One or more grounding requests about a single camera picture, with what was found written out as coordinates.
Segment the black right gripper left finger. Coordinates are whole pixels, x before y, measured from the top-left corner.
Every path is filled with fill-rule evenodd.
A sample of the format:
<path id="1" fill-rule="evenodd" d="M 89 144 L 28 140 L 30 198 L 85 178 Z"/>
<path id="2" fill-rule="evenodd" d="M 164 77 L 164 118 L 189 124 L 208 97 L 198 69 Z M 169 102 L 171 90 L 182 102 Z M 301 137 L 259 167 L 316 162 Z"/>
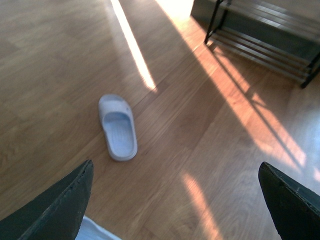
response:
<path id="1" fill-rule="evenodd" d="M 2 240 L 74 240 L 91 196 L 94 165 L 84 161 L 0 221 Z"/>

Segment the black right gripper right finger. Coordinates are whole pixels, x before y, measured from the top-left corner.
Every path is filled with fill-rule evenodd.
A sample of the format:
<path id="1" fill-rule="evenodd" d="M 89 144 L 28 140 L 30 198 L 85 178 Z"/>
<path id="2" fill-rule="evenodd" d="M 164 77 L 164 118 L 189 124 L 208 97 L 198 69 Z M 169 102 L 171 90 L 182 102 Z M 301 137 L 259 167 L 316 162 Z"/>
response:
<path id="1" fill-rule="evenodd" d="M 320 238 L 320 196 L 268 162 L 258 180 L 277 233 L 283 240 Z"/>

